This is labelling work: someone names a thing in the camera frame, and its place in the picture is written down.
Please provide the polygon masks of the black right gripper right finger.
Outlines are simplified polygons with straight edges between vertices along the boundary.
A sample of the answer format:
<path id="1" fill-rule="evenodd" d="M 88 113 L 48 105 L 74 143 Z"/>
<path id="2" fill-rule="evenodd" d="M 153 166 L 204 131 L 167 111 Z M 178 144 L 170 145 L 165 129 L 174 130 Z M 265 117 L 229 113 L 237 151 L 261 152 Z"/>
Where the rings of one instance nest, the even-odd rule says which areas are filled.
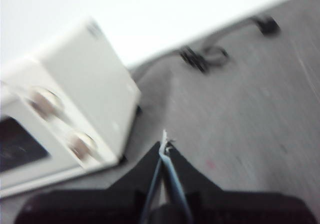
<path id="1" fill-rule="evenodd" d="M 315 223 L 306 203 L 278 192 L 233 191 L 216 185 L 173 146 L 167 151 L 195 223 Z"/>

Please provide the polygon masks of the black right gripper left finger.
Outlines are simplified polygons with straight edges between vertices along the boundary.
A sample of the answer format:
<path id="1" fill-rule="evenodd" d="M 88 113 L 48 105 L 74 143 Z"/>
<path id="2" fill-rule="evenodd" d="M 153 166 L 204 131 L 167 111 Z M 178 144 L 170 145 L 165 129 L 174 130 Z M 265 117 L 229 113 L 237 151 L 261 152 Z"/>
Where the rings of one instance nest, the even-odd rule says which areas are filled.
<path id="1" fill-rule="evenodd" d="M 105 189 L 52 190 L 29 198 L 15 223 L 138 223 L 156 169 L 160 143 Z"/>

